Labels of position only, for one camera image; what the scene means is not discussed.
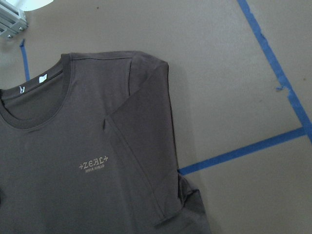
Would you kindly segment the aluminium frame post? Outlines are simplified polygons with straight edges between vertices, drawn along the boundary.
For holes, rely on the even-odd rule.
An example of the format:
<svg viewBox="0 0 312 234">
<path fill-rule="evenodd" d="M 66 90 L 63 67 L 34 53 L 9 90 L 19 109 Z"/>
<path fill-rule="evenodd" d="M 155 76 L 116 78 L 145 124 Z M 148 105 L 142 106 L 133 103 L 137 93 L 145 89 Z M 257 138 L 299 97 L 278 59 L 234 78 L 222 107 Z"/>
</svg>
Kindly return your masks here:
<svg viewBox="0 0 312 234">
<path fill-rule="evenodd" d="M 0 1 L 0 37 L 12 39 L 25 31 L 28 22 L 24 11 L 13 6 L 5 0 Z"/>
</svg>

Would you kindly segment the dark brown t-shirt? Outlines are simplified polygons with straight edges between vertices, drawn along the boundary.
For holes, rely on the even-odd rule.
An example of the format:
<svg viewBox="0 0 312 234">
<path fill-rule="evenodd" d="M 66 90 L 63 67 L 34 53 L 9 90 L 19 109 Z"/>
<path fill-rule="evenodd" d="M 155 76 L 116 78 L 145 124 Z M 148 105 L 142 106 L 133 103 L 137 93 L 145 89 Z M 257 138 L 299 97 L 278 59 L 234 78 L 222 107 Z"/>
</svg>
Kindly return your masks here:
<svg viewBox="0 0 312 234">
<path fill-rule="evenodd" d="M 178 172 L 168 63 L 63 54 L 0 92 L 3 234 L 208 234 Z"/>
</svg>

